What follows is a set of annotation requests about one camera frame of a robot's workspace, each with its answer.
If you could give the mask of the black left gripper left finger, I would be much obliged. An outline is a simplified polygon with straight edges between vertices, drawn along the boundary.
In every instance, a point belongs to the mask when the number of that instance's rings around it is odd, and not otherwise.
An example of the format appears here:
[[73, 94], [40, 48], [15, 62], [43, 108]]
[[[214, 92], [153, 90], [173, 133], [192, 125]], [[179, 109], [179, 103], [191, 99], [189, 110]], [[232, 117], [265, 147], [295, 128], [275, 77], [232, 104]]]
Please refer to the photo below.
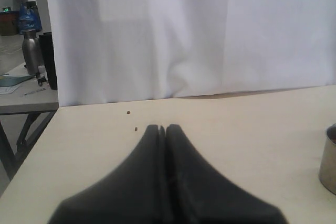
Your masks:
[[110, 174], [63, 200], [49, 223], [167, 223], [164, 128], [149, 125]]

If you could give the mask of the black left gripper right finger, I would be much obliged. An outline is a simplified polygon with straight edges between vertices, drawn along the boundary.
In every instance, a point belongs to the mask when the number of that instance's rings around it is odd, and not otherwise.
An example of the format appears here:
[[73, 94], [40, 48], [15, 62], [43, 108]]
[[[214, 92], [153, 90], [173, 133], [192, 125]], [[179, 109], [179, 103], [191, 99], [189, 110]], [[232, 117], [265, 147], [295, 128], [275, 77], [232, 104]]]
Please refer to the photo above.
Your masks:
[[288, 222], [278, 207], [218, 172], [177, 124], [166, 129], [165, 169], [174, 223]]

